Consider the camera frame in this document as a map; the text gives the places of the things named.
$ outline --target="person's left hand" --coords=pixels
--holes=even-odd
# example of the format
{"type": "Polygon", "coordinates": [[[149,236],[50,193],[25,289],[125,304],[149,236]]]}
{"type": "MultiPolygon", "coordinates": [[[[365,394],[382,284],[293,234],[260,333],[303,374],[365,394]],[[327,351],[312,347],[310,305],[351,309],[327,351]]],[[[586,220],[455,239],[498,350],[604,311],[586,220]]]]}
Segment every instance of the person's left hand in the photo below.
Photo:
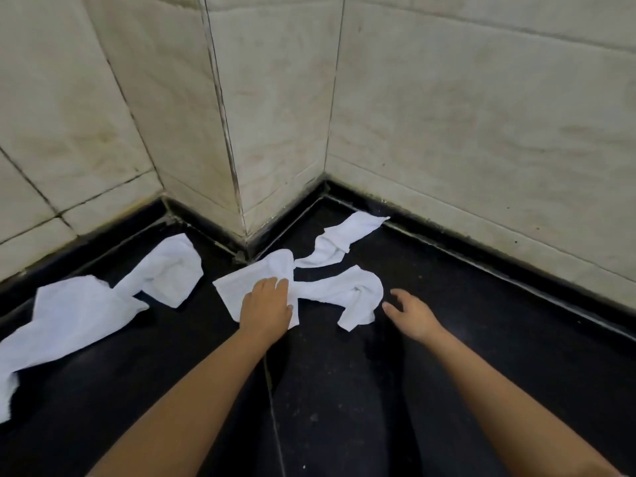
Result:
{"type": "Polygon", "coordinates": [[[290,281],[261,279],[243,298],[240,330],[271,346],[287,331],[293,306],[287,305],[290,281]]]}

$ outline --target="person's left arm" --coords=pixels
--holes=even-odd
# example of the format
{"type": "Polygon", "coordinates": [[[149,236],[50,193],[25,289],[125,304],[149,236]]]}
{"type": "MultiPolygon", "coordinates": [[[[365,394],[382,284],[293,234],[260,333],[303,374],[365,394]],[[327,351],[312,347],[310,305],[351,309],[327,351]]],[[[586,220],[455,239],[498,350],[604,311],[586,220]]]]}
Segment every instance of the person's left arm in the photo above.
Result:
{"type": "Polygon", "coordinates": [[[243,300],[240,328],[115,442],[90,477],[195,476],[243,384],[287,331],[289,282],[261,280],[243,300]]]}

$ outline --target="white cloth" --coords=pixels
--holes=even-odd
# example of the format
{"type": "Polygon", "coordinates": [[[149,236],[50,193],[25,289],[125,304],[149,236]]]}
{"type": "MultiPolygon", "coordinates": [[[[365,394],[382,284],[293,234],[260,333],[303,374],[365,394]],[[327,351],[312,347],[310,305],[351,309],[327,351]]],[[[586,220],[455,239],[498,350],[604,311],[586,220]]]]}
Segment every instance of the white cloth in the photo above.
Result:
{"type": "MultiPolygon", "coordinates": [[[[260,261],[213,281],[212,284],[221,295],[232,319],[238,322],[245,295],[259,280],[272,277],[287,279],[290,284],[294,280],[294,255],[289,249],[278,249],[260,261]]],[[[293,328],[299,322],[298,298],[293,296],[291,290],[288,293],[287,304],[294,305],[290,321],[290,328],[293,328]]]]}
{"type": "Polygon", "coordinates": [[[126,326],[148,305],[144,291],[176,308],[203,275],[201,258],[185,234],[166,238],[115,288],[94,276],[37,289],[32,320],[0,342],[0,422],[11,418],[16,371],[57,360],[126,326]]]}
{"type": "Polygon", "coordinates": [[[343,306],[345,310],[338,320],[338,326],[347,331],[359,324],[372,323],[375,320],[373,310],[384,295],[380,278],[360,266],[352,266],[331,278],[313,282],[296,281],[291,291],[298,298],[343,306]]]}
{"type": "Polygon", "coordinates": [[[126,326],[148,307],[94,276],[38,288],[33,319],[0,342],[0,422],[11,418],[16,371],[57,360],[126,326]]]}
{"type": "Polygon", "coordinates": [[[182,233],[161,241],[114,289],[124,296],[143,291],[160,303],[177,308],[201,276],[201,256],[182,233]]]}
{"type": "Polygon", "coordinates": [[[339,263],[349,252],[351,243],[372,233],[387,219],[388,217],[372,216],[367,212],[354,212],[338,226],[325,228],[324,234],[315,240],[314,252],[310,256],[297,259],[294,264],[297,268],[320,268],[339,263]]]}

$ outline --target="hand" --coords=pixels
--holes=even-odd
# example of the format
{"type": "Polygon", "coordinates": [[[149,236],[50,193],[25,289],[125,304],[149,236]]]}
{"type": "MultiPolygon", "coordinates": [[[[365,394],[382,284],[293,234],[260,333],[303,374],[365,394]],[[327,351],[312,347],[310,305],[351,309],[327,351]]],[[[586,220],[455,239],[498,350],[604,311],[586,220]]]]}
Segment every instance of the hand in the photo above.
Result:
{"type": "Polygon", "coordinates": [[[431,309],[419,298],[403,289],[392,289],[391,294],[402,304],[402,311],[386,302],[382,304],[382,309],[406,336],[426,344],[446,331],[431,309]]]}
{"type": "Polygon", "coordinates": [[[269,348],[287,331],[293,306],[287,305],[290,281],[261,279],[243,298],[240,331],[249,333],[269,348]]]}

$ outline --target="forearm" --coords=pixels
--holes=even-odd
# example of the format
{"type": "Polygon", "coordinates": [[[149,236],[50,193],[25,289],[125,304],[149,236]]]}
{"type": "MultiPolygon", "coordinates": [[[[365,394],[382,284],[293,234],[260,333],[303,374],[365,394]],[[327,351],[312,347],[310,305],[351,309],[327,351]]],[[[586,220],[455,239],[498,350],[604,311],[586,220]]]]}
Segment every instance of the forearm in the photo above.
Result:
{"type": "Polygon", "coordinates": [[[513,475],[617,476],[586,441],[447,331],[423,341],[513,475]]]}
{"type": "Polygon", "coordinates": [[[195,476],[266,349],[238,330],[139,418],[89,475],[195,476]]]}

